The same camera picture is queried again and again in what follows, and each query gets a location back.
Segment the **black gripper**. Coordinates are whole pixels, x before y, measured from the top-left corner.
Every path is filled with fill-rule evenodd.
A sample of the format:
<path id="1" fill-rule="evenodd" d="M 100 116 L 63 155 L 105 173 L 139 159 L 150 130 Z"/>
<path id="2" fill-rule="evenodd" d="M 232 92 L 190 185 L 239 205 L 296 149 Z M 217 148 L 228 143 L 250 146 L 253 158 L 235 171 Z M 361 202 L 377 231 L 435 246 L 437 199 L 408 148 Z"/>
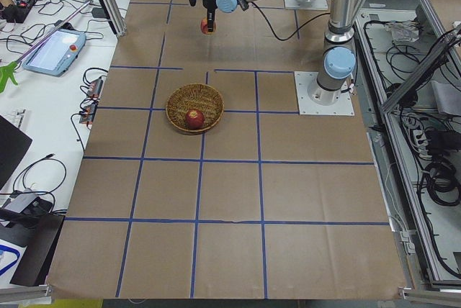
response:
<path id="1" fill-rule="evenodd" d="M 198 0 L 189 0 L 190 6 L 196 6 Z M 202 5 L 207 10 L 207 25 L 208 33 L 215 31 L 215 10 L 217 9 L 215 0 L 202 0 Z"/>

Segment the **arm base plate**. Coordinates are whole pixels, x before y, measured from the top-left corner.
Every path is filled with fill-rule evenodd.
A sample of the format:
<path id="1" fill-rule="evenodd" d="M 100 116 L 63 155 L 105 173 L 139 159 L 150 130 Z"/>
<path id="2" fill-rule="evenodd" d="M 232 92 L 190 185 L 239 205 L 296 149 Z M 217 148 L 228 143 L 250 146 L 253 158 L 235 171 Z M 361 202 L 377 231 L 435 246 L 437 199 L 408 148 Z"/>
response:
<path id="1" fill-rule="evenodd" d="M 335 92 L 324 91 L 317 84 L 317 72 L 295 71 L 295 88 L 300 115 L 353 117 L 354 107 L 346 82 Z"/>

